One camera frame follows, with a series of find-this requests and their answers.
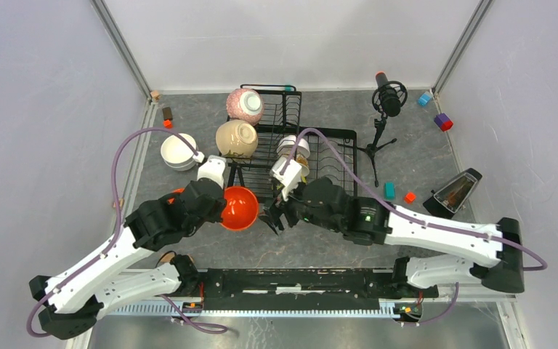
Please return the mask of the wooden letter cube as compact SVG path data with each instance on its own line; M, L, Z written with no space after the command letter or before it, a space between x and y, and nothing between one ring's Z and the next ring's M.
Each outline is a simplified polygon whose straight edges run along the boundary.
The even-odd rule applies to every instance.
M121 209L124 205L124 199L123 198L119 198L117 201L113 202L113 208L119 208Z

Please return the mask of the white bowl behind rack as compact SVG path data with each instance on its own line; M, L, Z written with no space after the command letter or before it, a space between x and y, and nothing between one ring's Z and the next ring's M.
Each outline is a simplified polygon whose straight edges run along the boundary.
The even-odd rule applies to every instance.
M310 145L302 138L299 142L296 142L296 135L288 135L282 138L277 146L277 154L287 154L291 152L291 149L296 144L296 153L302 153L307 159L310 157Z

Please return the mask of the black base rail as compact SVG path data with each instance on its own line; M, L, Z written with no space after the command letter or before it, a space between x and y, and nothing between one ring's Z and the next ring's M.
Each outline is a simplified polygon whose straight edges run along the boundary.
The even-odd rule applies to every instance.
M436 298L390 269L217 269L188 276L175 292L200 297L204 310L375 310L379 300Z

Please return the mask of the orange bowl rack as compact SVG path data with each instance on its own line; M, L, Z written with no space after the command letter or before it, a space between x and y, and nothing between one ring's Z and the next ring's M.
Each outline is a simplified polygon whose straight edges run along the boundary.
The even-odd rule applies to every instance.
M259 202L253 192L242 186L231 186L225 189L224 198L227 206L221 215L223 228L242 231L255 223L259 214Z

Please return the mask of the brown block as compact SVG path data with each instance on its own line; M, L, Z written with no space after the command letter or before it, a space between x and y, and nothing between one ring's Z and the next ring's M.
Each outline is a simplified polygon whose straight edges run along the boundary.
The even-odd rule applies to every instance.
M170 107L164 107L164 108L162 108L161 111L162 111L164 121L173 119L173 114L172 114L172 111L171 111Z

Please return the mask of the purple red block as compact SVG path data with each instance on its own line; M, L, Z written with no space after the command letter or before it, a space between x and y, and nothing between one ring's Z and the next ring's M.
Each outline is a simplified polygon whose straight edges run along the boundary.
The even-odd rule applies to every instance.
M445 113L437 114L434 123L442 132L447 132L453 127L453 121Z

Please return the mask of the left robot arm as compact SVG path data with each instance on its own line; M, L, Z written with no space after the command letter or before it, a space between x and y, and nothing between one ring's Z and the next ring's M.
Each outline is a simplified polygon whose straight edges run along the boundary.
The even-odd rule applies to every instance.
M42 328L30 334L68 340L127 304L162 294L195 294L201 275L186 255L128 278L119 274L166 245L192 236L205 222L219 222L226 203L223 188L208 178L190 182L181 193L143 202L115 234L74 266L56 276L30 280L38 303L28 323L37 319Z

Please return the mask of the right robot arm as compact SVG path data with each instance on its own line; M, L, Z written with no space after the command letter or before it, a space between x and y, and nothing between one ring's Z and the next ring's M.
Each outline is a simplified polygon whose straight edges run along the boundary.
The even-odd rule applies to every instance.
M280 190L264 204L259 219L274 233L299 222L334 233L354 244L413 246L434 257L398 259L392 291L408 297L438 284L480 283L507 294L525 290L519 222L503 217L494 224L459 222L419 214L371 197L351 196L323 177Z

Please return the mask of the white bowl grey rim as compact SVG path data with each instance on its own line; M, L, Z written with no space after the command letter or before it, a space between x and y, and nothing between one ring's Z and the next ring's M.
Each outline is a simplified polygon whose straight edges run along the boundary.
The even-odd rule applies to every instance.
M198 163L193 159L189 158L183 162L170 162L166 159L163 162L171 169L178 171L178 172L186 172L192 168L194 168Z

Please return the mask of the wooden cube corner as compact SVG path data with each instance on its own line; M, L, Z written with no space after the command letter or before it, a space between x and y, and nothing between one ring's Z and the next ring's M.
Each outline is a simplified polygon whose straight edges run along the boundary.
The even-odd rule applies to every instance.
M154 90L150 93L150 96L153 101L159 101L161 94L159 93L159 91Z

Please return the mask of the blue block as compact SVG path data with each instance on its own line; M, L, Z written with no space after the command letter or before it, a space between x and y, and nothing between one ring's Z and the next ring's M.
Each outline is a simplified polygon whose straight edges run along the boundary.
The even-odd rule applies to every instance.
M425 91L417 100L420 106L426 106L433 99L433 94L430 91Z

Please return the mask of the beige ceramic bowl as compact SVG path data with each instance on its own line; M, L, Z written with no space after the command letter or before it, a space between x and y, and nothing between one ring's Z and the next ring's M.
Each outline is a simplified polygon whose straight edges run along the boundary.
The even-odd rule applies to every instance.
M234 159L250 158L259 144L255 128L240 119L221 125L216 131L215 140L222 156Z

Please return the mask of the orange bowl tier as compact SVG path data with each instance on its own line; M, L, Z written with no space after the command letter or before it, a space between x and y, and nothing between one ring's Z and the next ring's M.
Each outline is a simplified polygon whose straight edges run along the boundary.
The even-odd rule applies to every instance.
M176 190L174 190L172 193L170 193L167 197L166 202L168 204L173 204L175 199L184 191L184 188L178 188Z

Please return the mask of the patterned cream bowl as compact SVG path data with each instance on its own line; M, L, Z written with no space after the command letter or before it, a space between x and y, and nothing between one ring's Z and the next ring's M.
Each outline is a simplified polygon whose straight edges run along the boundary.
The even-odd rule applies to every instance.
M295 156L296 162L302 167L302 177L307 177L310 173L309 162L302 153L297 153Z

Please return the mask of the pink floral bowl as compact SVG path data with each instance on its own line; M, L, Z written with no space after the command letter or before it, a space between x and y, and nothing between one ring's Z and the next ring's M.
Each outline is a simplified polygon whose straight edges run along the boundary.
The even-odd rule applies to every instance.
M255 90L239 88L227 96L226 110L231 119L239 119L256 126L262 119L264 102Z

